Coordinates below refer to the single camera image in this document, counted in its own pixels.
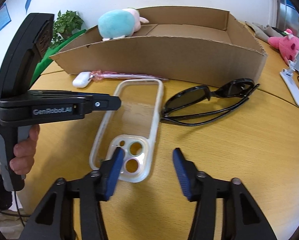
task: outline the bolt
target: bolt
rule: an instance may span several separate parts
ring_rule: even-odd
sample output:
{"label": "bolt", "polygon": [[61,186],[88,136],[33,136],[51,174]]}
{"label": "bolt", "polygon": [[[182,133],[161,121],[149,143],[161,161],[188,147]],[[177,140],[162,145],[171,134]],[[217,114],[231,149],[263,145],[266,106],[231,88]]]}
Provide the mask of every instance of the bolt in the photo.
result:
{"label": "bolt", "polygon": [[235,185],[239,185],[239,184],[241,184],[242,182],[241,182],[241,180],[240,180],[239,178],[233,178],[233,179],[232,179],[232,183],[235,184]]}
{"label": "bolt", "polygon": [[197,177],[199,178],[205,178],[207,176],[207,174],[203,171],[198,171],[197,172]]}
{"label": "bolt", "polygon": [[100,174],[98,171],[92,171],[91,172],[91,177],[98,177]]}
{"label": "bolt", "polygon": [[56,184],[57,185],[62,185],[62,184],[64,184],[65,183],[65,179],[64,178],[59,178],[58,180],[56,180]]}

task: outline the clear phone case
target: clear phone case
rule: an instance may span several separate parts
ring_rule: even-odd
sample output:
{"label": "clear phone case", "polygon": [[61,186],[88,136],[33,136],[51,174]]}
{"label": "clear phone case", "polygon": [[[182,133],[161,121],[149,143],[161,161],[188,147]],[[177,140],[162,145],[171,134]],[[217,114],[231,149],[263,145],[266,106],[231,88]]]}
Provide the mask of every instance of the clear phone case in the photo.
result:
{"label": "clear phone case", "polygon": [[122,101],[117,111],[107,111],[97,132],[90,166],[98,170],[112,157],[116,147],[125,151],[119,179],[140,182],[150,172],[163,99],[163,83],[158,79],[126,80],[114,96]]}

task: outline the black sunglasses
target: black sunglasses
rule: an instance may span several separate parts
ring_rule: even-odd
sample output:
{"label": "black sunglasses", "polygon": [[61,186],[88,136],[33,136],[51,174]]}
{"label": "black sunglasses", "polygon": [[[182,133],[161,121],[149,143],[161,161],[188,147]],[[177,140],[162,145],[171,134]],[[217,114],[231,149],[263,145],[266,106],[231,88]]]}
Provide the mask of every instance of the black sunglasses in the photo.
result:
{"label": "black sunglasses", "polygon": [[[183,126],[199,126],[203,124],[208,124],[213,122],[226,114],[229,114],[233,110],[240,107],[244,104],[249,98],[249,96],[254,92],[256,88],[259,87],[259,84],[254,85],[254,81],[249,78],[241,78],[237,80],[233,80],[226,85],[222,86],[216,91],[211,91],[208,86],[201,85],[186,89],[178,94],[174,95],[166,102],[163,110],[162,110],[162,123],[170,123],[175,125],[183,125]],[[189,115],[180,115],[180,116],[169,116],[172,112],[183,109],[185,107],[194,105],[203,101],[204,99],[210,100],[211,97],[216,98],[241,98],[241,100],[229,107],[215,110],[211,112],[205,112],[201,114],[189,114]],[[217,117],[214,117],[210,120],[204,122],[197,123],[188,123],[181,122],[184,120],[196,119],[204,116],[220,114]]]}

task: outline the pink plush toy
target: pink plush toy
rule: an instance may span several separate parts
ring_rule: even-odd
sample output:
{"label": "pink plush toy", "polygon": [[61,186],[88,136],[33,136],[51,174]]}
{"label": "pink plush toy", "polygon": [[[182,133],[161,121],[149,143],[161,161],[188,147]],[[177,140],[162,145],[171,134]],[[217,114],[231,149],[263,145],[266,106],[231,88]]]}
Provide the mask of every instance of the pink plush toy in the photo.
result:
{"label": "pink plush toy", "polygon": [[268,43],[275,49],[279,49],[285,63],[288,65],[288,61],[294,61],[299,51],[299,38],[293,35],[290,29],[287,29],[288,33],[285,37],[270,37]]}

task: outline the sunglasses frame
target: sunglasses frame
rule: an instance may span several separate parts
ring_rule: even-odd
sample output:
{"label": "sunglasses frame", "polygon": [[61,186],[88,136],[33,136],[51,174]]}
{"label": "sunglasses frame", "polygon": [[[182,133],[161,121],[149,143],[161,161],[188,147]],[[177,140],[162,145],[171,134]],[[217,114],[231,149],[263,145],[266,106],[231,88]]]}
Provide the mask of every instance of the sunglasses frame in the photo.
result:
{"label": "sunglasses frame", "polygon": [[[230,95],[230,91],[233,88],[233,86],[238,85],[240,83],[250,83],[250,87],[246,90],[243,90],[243,93],[238,93],[235,95]],[[169,124],[176,124],[176,125],[181,125],[181,126],[199,126],[199,125],[204,125],[204,124],[208,124],[210,122],[213,122],[227,114],[229,114],[230,112],[234,111],[235,109],[237,109],[238,107],[240,107],[242,104],[244,104],[245,102],[247,102],[249,100],[249,96],[259,87],[260,84],[254,84],[254,81],[252,79],[248,79],[248,78],[242,78],[242,79],[237,79],[237,80],[233,80],[227,84],[225,84],[224,86],[220,87],[219,89],[217,89],[216,91],[211,91],[209,89],[208,86],[206,85],[200,85],[200,86],[195,86],[189,89],[185,89],[179,93],[177,93],[176,95],[174,95],[173,97],[171,97],[170,99],[167,100],[164,109],[162,110],[161,114],[161,122],[162,123],[169,123]],[[205,91],[205,94],[203,97],[199,98],[198,100],[186,104],[184,106],[180,106],[180,107],[175,107],[175,108],[167,108],[166,106],[168,105],[169,102],[175,100],[176,98],[181,97],[182,95],[195,91],[195,90],[200,90],[203,89]],[[216,97],[216,98],[242,98],[239,102],[237,102],[236,104],[220,109],[220,110],[216,110],[216,111],[211,111],[211,112],[205,112],[205,113],[200,113],[200,114],[189,114],[189,115],[180,115],[180,116],[169,116],[170,113],[183,109],[185,107],[197,104],[203,100],[205,100],[206,98],[208,100],[211,99],[211,97]],[[190,120],[190,119],[196,119],[196,118],[200,118],[200,117],[204,117],[204,116],[209,116],[209,115],[213,115],[213,114],[219,114],[222,113],[221,115],[214,117],[210,120],[204,121],[204,122],[198,122],[198,123],[184,123],[184,122],[180,122],[181,120]]]}

